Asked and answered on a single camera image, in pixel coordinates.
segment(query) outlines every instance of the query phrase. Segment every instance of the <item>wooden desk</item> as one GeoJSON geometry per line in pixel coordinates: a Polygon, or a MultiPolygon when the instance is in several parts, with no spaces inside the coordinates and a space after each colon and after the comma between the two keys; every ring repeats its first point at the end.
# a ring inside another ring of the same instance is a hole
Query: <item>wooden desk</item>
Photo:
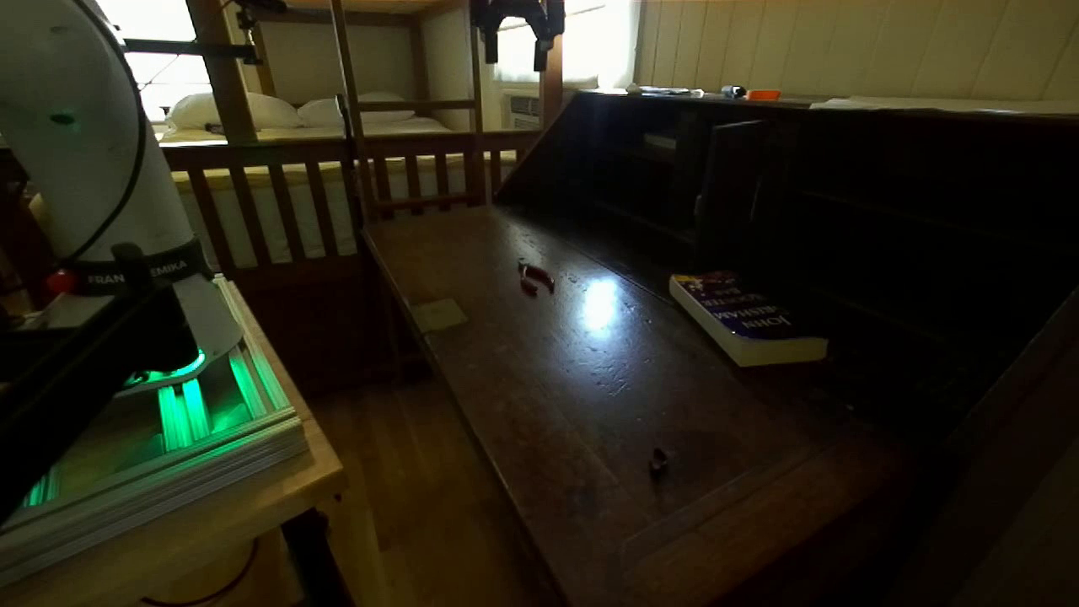
{"type": "Polygon", "coordinates": [[[305,421],[308,456],[251,474],[211,500],[183,504],[149,527],[34,572],[18,585],[0,585],[0,604],[135,604],[139,596],[149,596],[153,590],[226,555],[243,544],[252,544],[275,527],[308,527],[305,515],[315,508],[315,503],[344,486],[342,459],[316,429],[305,393],[282,369],[233,282],[226,282],[226,302],[233,305],[233,316],[239,316],[243,338],[265,349],[281,384],[287,387],[287,397],[305,421]]]}
{"type": "MultiPolygon", "coordinates": [[[[813,369],[734,369],[587,240],[456,211],[372,225],[366,242],[570,604],[729,596],[911,460],[813,369]],[[519,258],[554,294],[528,296],[519,258]],[[659,483],[654,448],[671,459],[659,483]]],[[[844,565],[806,558],[802,583],[844,565]]]]}

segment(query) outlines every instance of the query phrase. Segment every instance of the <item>desk surface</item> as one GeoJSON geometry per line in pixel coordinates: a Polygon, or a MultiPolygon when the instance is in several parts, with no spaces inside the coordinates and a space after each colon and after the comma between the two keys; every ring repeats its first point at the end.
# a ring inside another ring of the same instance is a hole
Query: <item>desk surface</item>
{"type": "Polygon", "coordinates": [[[911,460],[813,369],[734,369],[590,240],[491,209],[366,242],[570,604],[723,596],[911,460]],[[519,263],[554,294],[528,296],[519,263]]]}
{"type": "Polygon", "coordinates": [[[344,483],[344,469],[327,433],[316,429],[305,393],[287,377],[265,333],[252,320],[233,282],[224,285],[247,343],[261,343],[305,421],[308,456],[257,472],[226,493],[174,508],[74,558],[0,585],[0,604],[135,604],[139,596],[226,555],[228,548],[301,515],[344,483]]]}

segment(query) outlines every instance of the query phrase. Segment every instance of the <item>cord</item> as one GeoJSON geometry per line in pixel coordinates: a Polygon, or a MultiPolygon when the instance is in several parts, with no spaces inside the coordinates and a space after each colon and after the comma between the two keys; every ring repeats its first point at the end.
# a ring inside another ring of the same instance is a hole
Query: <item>cord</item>
{"type": "Polygon", "coordinates": [[[135,159],[130,159],[130,171],[128,171],[128,182],[126,182],[126,193],[120,200],[112,204],[112,211],[99,223],[99,228],[65,258],[65,267],[79,263],[79,255],[83,255],[99,240],[102,232],[128,209],[130,201],[130,193],[139,185],[139,176],[140,176],[140,160],[144,160],[144,115],[140,115],[140,96],[139,96],[139,80],[126,61],[126,49],[120,43],[112,37],[112,31],[99,19],[99,13],[83,4],[83,0],[74,0],[74,7],[89,17],[89,23],[102,32],[102,41],[109,43],[109,49],[120,61],[126,68],[126,77],[128,77],[128,87],[130,87],[130,96],[135,96],[135,159]]]}
{"type": "Polygon", "coordinates": [[[252,539],[252,544],[251,544],[251,553],[247,553],[239,572],[235,572],[226,585],[218,585],[218,590],[211,590],[211,594],[207,594],[207,596],[194,596],[194,599],[174,599],[174,604],[172,604],[172,599],[140,596],[140,604],[144,604],[144,607],[194,607],[194,604],[208,604],[208,599],[218,599],[218,596],[233,594],[233,590],[247,581],[251,565],[257,563],[261,544],[263,544],[263,539],[252,539]]]}

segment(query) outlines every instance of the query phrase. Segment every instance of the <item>window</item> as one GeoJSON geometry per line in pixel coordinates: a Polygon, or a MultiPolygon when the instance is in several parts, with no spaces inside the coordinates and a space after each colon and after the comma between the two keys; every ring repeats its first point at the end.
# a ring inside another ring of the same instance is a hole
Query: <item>window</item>
{"type": "MultiPolygon", "coordinates": [[[[568,0],[564,77],[625,87],[635,80],[639,0],[568,0]]],[[[519,17],[499,25],[496,80],[536,80],[536,37],[519,17]]]]}
{"type": "MultiPolygon", "coordinates": [[[[184,0],[99,0],[120,37],[194,41],[184,0]]],[[[208,92],[208,73],[194,55],[128,55],[140,92],[140,106],[163,120],[180,96],[208,92]]]]}

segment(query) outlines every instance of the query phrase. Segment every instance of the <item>wooden floor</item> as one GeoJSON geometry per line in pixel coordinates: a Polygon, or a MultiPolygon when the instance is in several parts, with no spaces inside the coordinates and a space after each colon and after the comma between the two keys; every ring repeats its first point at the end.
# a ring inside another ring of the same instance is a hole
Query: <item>wooden floor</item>
{"type": "MultiPolygon", "coordinates": [[[[416,604],[556,604],[485,459],[437,381],[354,387],[315,412],[347,469],[347,493],[327,503],[329,547],[361,607],[416,604]]],[[[224,585],[251,555],[154,599],[193,599],[224,585]]],[[[215,604],[301,604],[281,537],[261,539],[247,581],[215,604]]]]}

